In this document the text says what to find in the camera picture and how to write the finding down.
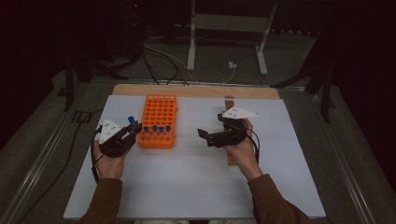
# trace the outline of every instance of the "white table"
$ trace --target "white table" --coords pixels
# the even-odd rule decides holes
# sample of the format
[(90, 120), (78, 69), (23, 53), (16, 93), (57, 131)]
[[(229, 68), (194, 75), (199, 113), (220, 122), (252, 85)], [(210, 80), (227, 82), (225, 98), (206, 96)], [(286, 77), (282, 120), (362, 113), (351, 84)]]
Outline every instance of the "white table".
[[(179, 91), (180, 88), (185, 89), (170, 87), (165, 91)], [(241, 91), (255, 90), (243, 88)], [(284, 198), (310, 217), (325, 217), (283, 101), (235, 99), (234, 102), (238, 107), (261, 114), (259, 118), (251, 119), (262, 145), (260, 165), (265, 173), (272, 176)], [(99, 123), (103, 123), (104, 119), (112, 119), (119, 125), (126, 126), (127, 118), (131, 115), (140, 120), (144, 103), (145, 96), (111, 95)], [(210, 133), (222, 130), (217, 114), (224, 110), (224, 100), (178, 96), (177, 103), (177, 139), (174, 148), (141, 149), (135, 144), (128, 155), (122, 177), (119, 217), (253, 218), (246, 179), (237, 167), (227, 165), (224, 149), (207, 147), (206, 141), (197, 133), (198, 128)], [(80, 218), (86, 212), (95, 189), (91, 166), (91, 157), (87, 150), (64, 218)]]

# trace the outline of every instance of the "table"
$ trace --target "table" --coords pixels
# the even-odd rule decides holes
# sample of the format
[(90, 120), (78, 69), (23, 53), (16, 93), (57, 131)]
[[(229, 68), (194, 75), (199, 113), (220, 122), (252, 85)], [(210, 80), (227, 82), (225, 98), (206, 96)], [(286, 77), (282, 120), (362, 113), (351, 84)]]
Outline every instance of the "table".
[[(325, 216), (289, 114), (275, 89), (120, 84), (109, 96), (99, 123), (112, 119), (126, 125), (132, 114), (141, 118), (148, 93), (177, 95), (177, 140), (172, 149), (141, 149), (135, 144), (125, 162), (119, 218), (253, 218), (246, 179), (236, 166), (227, 165), (225, 150), (207, 147), (197, 134), (197, 128), (210, 133), (222, 129), (217, 113), (224, 109), (223, 97), (230, 94), (235, 105), (261, 113), (251, 119), (262, 143), (261, 168), (271, 174), (284, 198), (311, 217)], [(94, 188), (87, 150), (64, 218), (82, 217)]]

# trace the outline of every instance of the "blue test tube cap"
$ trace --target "blue test tube cap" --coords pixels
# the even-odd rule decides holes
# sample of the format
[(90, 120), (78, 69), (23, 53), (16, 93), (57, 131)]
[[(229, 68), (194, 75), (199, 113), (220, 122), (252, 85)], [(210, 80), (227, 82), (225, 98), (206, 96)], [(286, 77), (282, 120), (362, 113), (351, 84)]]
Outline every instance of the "blue test tube cap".
[(129, 117), (128, 120), (129, 120), (129, 123), (134, 123), (134, 116)]

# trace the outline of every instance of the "person's right hand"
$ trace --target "person's right hand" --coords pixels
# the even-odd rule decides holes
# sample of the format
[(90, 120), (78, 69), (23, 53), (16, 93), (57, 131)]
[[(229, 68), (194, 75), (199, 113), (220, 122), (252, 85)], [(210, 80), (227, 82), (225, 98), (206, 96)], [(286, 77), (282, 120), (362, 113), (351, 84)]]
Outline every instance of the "person's right hand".
[[(248, 119), (245, 119), (245, 125), (247, 126), (247, 134), (251, 137), (253, 125)], [(245, 138), (236, 146), (226, 146), (224, 148), (233, 156), (247, 181), (262, 175), (262, 170), (254, 157), (253, 143), (248, 138)]]

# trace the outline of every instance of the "orange test tube rack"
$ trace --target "orange test tube rack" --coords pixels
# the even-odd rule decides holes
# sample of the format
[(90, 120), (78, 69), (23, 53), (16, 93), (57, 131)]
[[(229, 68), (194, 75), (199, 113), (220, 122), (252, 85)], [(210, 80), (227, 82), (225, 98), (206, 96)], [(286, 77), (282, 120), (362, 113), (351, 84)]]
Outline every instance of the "orange test tube rack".
[(177, 97), (174, 94), (148, 94), (142, 116), (143, 131), (138, 135), (139, 146), (172, 148), (176, 138), (176, 113)]

